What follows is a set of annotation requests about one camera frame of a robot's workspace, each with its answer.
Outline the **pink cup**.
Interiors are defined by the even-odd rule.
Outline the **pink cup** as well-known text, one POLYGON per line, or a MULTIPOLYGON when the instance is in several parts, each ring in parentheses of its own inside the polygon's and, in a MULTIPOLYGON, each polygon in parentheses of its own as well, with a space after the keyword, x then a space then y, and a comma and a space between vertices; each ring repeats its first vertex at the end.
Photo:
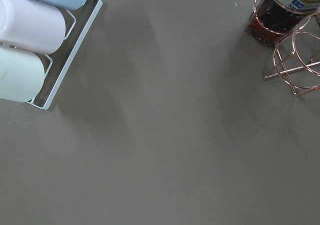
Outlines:
POLYGON ((49 55, 62 45, 66 23, 53 5, 37 0, 0 0, 0 41, 49 55))

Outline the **mint green cup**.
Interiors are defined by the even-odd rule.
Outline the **mint green cup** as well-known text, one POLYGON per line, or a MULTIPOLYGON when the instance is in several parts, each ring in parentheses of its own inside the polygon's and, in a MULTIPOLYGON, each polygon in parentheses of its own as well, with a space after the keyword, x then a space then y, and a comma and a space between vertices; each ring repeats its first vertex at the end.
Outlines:
POLYGON ((45 70, 40 58, 29 51, 0 47, 0 98, 27 102, 42 89, 45 70))

